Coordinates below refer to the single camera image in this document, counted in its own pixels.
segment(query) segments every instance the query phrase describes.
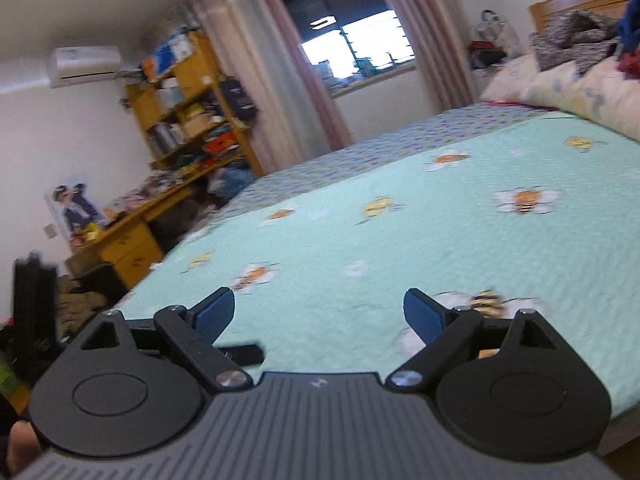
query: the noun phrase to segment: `window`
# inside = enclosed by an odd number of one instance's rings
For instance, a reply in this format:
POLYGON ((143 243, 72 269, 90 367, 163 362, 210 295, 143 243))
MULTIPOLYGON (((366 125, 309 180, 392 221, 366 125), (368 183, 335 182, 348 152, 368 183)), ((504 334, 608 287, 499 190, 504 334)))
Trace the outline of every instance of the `window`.
POLYGON ((325 60, 334 77, 358 72, 369 59, 373 72, 414 58, 402 25, 384 0, 284 0, 312 64, 325 60))

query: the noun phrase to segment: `pink curtain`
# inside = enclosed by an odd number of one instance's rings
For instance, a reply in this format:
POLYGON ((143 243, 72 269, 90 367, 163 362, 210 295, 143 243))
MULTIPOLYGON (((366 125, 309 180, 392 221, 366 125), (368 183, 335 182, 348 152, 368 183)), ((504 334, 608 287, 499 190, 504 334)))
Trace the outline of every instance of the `pink curtain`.
POLYGON ((471 104, 476 90, 453 0, 387 0, 396 11, 439 111, 471 104))
POLYGON ((326 90, 314 86, 311 66, 293 54, 273 3, 191 0, 190 6, 222 70, 238 78, 260 110, 252 146, 266 173, 347 145, 343 118, 326 90))

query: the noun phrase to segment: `triangular cutout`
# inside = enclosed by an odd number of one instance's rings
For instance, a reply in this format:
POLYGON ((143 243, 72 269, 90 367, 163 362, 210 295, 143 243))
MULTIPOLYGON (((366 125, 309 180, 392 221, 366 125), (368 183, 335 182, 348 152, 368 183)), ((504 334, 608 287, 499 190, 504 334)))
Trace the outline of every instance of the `triangular cutout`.
POLYGON ((114 348, 118 346, 118 335, 116 327, 113 323, 103 321, 102 324, 94 330, 89 339, 82 345, 82 350, 94 350, 96 348, 114 348))
POLYGON ((548 338, 540 326, 531 320, 526 320, 524 322, 520 345, 532 348, 545 348, 547 350, 556 349, 556 346, 551 342, 551 339, 548 338))

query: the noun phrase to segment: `gray ribbed panel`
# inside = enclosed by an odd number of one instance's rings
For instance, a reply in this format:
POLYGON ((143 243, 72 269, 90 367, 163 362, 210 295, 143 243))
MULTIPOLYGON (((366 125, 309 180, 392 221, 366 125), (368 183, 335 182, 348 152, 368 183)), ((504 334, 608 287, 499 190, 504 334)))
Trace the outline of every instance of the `gray ribbed panel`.
POLYGON ((592 456, 529 465, 460 444, 419 396, 372 374, 263 376, 214 398, 202 419, 155 453, 119 462, 47 453, 20 480, 592 480, 616 476, 592 456), (318 379, 328 384, 316 387, 318 379))

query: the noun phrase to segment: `wooden bed frame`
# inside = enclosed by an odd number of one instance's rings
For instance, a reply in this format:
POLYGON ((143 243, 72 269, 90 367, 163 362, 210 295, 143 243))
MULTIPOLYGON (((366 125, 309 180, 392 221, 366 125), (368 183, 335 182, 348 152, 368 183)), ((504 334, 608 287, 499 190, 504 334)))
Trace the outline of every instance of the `wooden bed frame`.
POLYGON ((572 9, 588 9, 598 14, 605 14, 612 18, 620 18, 625 12, 629 0, 547 0, 533 4, 529 12, 533 16, 536 30, 542 32, 549 18, 558 12, 572 9))

